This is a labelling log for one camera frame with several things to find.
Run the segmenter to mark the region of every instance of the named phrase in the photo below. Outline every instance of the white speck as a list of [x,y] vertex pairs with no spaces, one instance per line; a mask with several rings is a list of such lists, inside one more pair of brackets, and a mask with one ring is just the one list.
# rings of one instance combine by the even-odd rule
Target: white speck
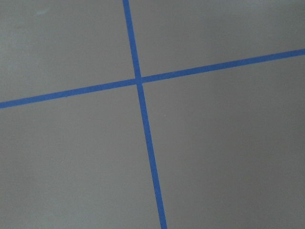
[[39,11],[36,12],[35,16],[43,15],[43,14],[45,14],[48,11],[49,11],[49,9],[39,10]]

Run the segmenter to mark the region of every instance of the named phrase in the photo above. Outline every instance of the blue tape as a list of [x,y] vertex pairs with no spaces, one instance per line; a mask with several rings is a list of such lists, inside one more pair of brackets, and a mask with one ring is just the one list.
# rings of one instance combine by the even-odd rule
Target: blue tape
[[158,177],[158,170],[157,170],[157,165],[156,165],[156,160],[155,160],[154,150],[153,150],[153,140],[152,140],[151,130],[150,130],[150,126],[149,126],[148,114],[147,114],[145,94],[144,94],[144,89],[143,89],[143,85],[141,82],[141,70],[140,70],[139,57],[138,57],[138,52],[137,52],[137,47],[136,47],[136,42],[135,42],[135,37],[134,37],[134,31],[133,31],[133,26],[132,26],[132,17],[131,17],[131,12],[130,12],[129,1],[123,0],[123,6],[124,6],[126,26],[127,26],[127,31],[128,31],[128,37],[129,37],[130,50],[131,50],[131,54],[132,54],[134,75],[135,75],[135,79],[137,82],[139,104],[140,104],[149,164],[150,164],[151,174],[152,174],[152,181],[153,181],[152,183],[153,183],[154,193],[155,193],[156,202],[157,202],[160,226],[161,226],[161,229],[167,229],[161,188],[160,188],[159,177]]
[[261,63],[261,62],[266,62],[266,61],[280,60],[280,59],[284,59],[284,58],[301,56],[301,55],[305,55],[305,49],[288,51],[288,52],[280,52],[280,53],[276,53],[276,54],[252,57],[252,58],[247,58],[247,59],[242,59],[242,60],[237,60],[237,61],[217,63],[217,64],[207,65],[207,66],[203,66],[203,67],[190,68],[190,69],[185,69],[185,70],[180,70],[180,71],[175,71],[175,72],[170,72],[170,73],[150,75],[150,76],[143,77],[142,83],[171,79],[171,78],[192,75],[192,74],[197,74],[197,73],[206,73],[206,72],[211,72],[211,71],[216,71],[216,70],[221,70],[221,69],[226,69],[226,68],[234,68],[234,67],[238,67],[238,66],[249,65],[249,64],[254,64],[254,63]]
[[130,80],[117,81],[117,82],[113,82],[113,83],[105,83],[105,84],[100,84],[100,85],[95,85],[95,86],[82,87],[82,88],[67,90],[67,91],[63,91],[63,92],[42,94],[42,95],[23,98],[23,99],[16,99],[16,100],[10,100],[10,101],[6,101],[6,102],[1,102],[0,109],[12,107],[12,106],[24,105],[24,104],[37,103],[37,102],[42,102],[42,101],[46,101],[46,100],[59,99],[59,98],[74,96],[74,95],[78,95],[78,94],[86,94],[86,93],[104,91],[104,90],[109,90],[109,89],[118,88],[118,87],[126,87],[126,86],[130,86],[130,85],[135,85],[135,84],[136,84],[135,79],[130,79]]

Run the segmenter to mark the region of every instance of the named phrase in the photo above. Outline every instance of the gray surface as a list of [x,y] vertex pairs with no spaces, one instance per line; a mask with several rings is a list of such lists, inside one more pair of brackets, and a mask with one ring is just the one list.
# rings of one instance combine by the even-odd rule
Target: gray surface
[[133,78],[122,1],[1,0],[0,101]]
[[0,228],[160,226],[136,87],[0,110]]
[[131,0],[142,75],[305,47],[303,0]]
[[305,228],[304,62],[144,85],[169,229]]

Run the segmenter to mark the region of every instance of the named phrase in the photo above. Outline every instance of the vertical blue line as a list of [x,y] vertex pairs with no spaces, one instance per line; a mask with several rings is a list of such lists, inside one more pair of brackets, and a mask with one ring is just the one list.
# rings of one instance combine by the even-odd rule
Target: vertical blue line
[[156,160],[154,157],[153,140],[152,140],[151,130],[150,130],[150,126],[149,126],[149,119],[148,119],[148,114],[147,114],[144,89],[143,89],[142,79],[141,79],[139,58],[138,58],[138,53],[137,53],[133,26],[132,26],[132,16],[131,16],[131,12],[130,12],[129,1],[123,0],[123,6],[124,6],[125,19],[126,19],[126,25],[127,25],[127,31],[128,31],[128,37],[129,37],[130,50],[131,50],[131,54],[132,54],[134,75],[135,75],[135,79],[136,79],[138,96],[139,96],[139,104],[140,104],[140,110],[141,110],[141,115],[142,115],[142,122],[143,122],[149,164],[150,164],[151,173],[152,173],[153,188],[154,188],[154,193],[155,193],[156,202],[157,202],[159,220],[160,220],[161,229],[167,229],[161,188],[160,188],[160,183],[159,183],[159,178],[158,178],[157,165],[156,165]]

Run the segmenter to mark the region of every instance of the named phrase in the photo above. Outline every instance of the blue line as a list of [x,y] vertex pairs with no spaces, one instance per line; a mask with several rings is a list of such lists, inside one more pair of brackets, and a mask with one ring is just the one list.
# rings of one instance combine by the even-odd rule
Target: blue line
[[280,60],[280,59],[284,59],[284,58],[301,56],[301,55],[305,55],[305,49],[288,51],[288,52],[280,52],[280,53],[276,53],[276,54],[252,57],[252,58],[247,58],[247,59],[242,59],[242,60],[237,60],[237,61],[217,63],[217,64],[212,64],[212,65],[207,65],[207,66],[202,66],[202,67],[197,67],[197,68],[191,68],[191,69],[185,69],[185,70],[180,70],[180,71],[175,71],[175,72],[170,72],[170,73],[150,75],[150,76],[143,77],[142,83],[171,79],[171,78],[192,75],[192,74],[197,74],[197,73],[206,73],[206,72],[216,71],[216,70],[220,70],[220,69],[233,68],[233,67],[249,65],[249,64],[254,64],[254,63],[261,63],[261,62],[266,62],[266,61]]
[[138,53],[137,53],[133,26],[132,26],[132,17],[131,17],[131,12],[130,12],[129,1],[123,0],[123,6],[124,6],[124,12],[125,12],[125,18],[126,18],[130,50],[131,50],[131,54],[132,54],[134,75],[135,75],[135,79],[137,82],[139,104],[140,104],[140,110],[141,110],[141,115],[142,115],[142,122],[143,122],[144,134],[145,134],[145,139],[146,139],[149,164],[150,164],[151,173],[152,173],[152,181],[153,181],[152,183],[153,183],[154,193],[155,193],[156,202],[157,202],[160,226],[161,226],[161,229],[167,229],[165,212],[164,212],[164,207],[163,207],[163,200],[162,200],[162,193],[161,193],[159,177],[158,177],[157,164],[156,164],[154,150],[153,150],[153,140],[152,140],[151,130],[150,130],[150,126],[149,126],[148,114],[147,114],[145,94],[144,94],[144,89],[143,89],[143,85],[141,82],[141,70],[140,70],[139,58],[138,58]]
[[105,84],[100,84],[100,85],[95,85],[95,86],[82,87],[82,88],[67,90],[67,91],[63,91],[63,92],[55,92],[55,93],[43,94],[43,95],[38,95],[38,96],[33,96],[33,97],[28,97],[28,98],[10,100],[10,101],[6,101],[6,102],[1,102],[0,109],[12,107],[12,106],[24,105],[24,104],[37,103],[37,102],[42,102],[42,101],[46,101],[46,100],[64,98],[64,97],[78,95],[78,94],[86,94],[86,93],[104,91],[104,90],[118,88],[118,87],[126,87],[126,86],[130,86],[130,85],[135,85],[135,84],[136,84],[135,79],[130,79],[130,80],[117,81],[117,82],[113,82],[113,83],[105,83]]

